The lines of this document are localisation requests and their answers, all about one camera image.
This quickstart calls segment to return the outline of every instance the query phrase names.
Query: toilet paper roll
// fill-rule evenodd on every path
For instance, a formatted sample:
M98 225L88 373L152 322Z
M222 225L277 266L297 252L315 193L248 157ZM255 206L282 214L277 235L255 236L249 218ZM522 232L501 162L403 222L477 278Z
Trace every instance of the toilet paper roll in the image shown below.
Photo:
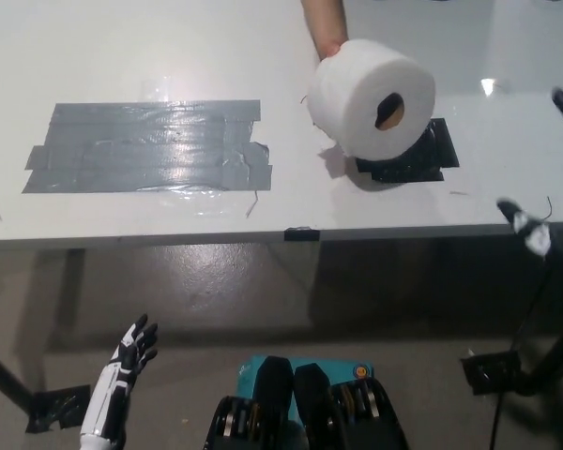
M317 69L313 122L345 154L393 159L413 145L434 112L434 77L412 59L369 40L349 40Z

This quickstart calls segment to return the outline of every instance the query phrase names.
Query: concrete floor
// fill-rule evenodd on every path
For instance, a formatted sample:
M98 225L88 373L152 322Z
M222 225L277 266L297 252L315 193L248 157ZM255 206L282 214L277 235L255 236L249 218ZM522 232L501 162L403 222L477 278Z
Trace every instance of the concrete floor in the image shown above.
M485 449L494 400L459 358L505 350L540 269L512 239L0 252L0 359L32 389L94 383L148 312L160 355L133 393L128 450L201 448L254 353L373 362L418 449ZM553 280L527 347L563 327ZM79 429L30 436L0 395L0 449L77 449ZM563 383L510 398L497 450L563 450Z

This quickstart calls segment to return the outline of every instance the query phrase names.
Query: finger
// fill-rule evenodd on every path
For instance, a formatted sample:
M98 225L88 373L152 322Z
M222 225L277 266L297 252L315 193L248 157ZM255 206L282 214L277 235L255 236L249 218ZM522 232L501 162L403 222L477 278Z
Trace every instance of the finger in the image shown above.
M146 326L146 324L148 323L148 315L147 314L142 314L142 317L140 317L140 319L138 319L135 323L135 338L138 336L138 334L142 331L142 329Z
M150 350L150 348L157 343L157 339L158 337L156 335L149 336L146 339L144 339L143 345L138 347L138 354L140 355L140 357L144 356L146 350Z
M157 335L151 335L151 336L146 337L144 339L144 345L140 349L142 351L142 353L145 352L150 347L154 346L154 344L157 343L158 339L159 339L159 337Z
M147 322L148 316L146 314L143 314L142 317L129 328L128 332L121 339L123 345L125 345L126 347L131 345L136 340L138 335L142 332L142 328L144 328L144 325L146 325Z
M150 336L154 336L158 329L159 326L153 323L148 328L146 328L142 333L140 333L138 337L135 339L135 343L138 346L138 348L141 348L144 345L146 338Z
M159 351L157 349L151 349L144 356L142 356L142 358L138 362L137 373L142 372L146 364L148 364L148 361L156 358L157 354L159 354Z
M339 51L340 51L340 45L332 44L327 48L326 57L329 58L330 56L333 56L334 54L336 54Z

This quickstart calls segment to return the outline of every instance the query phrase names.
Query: duct tape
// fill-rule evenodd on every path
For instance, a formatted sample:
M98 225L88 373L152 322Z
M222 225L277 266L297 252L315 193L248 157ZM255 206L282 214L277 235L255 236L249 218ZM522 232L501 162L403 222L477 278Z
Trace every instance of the duct tape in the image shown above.
M193 114L220 114L226 122L261 120L259 100L155 103L59 103L51 124L177 125Z
M269 190L257 100L59 104L23 193Z

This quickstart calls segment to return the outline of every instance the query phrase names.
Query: black cable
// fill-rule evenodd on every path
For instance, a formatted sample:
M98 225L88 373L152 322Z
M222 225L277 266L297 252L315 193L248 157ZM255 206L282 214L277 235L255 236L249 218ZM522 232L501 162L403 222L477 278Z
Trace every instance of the black cable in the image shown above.
M529 306L527 307L527 312L524 315L524 319L522 320L521 324L519 325L519 328L517 329L517 331L513 335L513 339L510 343L509 350L511 350L511 351L515 350L515 348L519 345L519 343L520 343L519 341L521 340L521 338L524 334L524 331L527 328L527 323L529 321L529 318L532 316L534 309L536 309L536 305L538 304L538 302L542 298L542 294L544 293L544 289L546 289L546 285L548 284L548 282L551 278L551 275L552 275L552 271L550 269L548 269L544 273L544 277L542 278L542 281L540 282L539 287L536 289L536 293L534 294L532 301L529 303ZM503 408L504 397L505 397L505 393L501 392L501 393L498 394L498 399L496 400L495 418L493 419L493 422L492 422L492 433L490 435L490 446L488 447L489 450L495 450L496 434L498 432L498 424L500 422L500 414L501 414L502 408Z

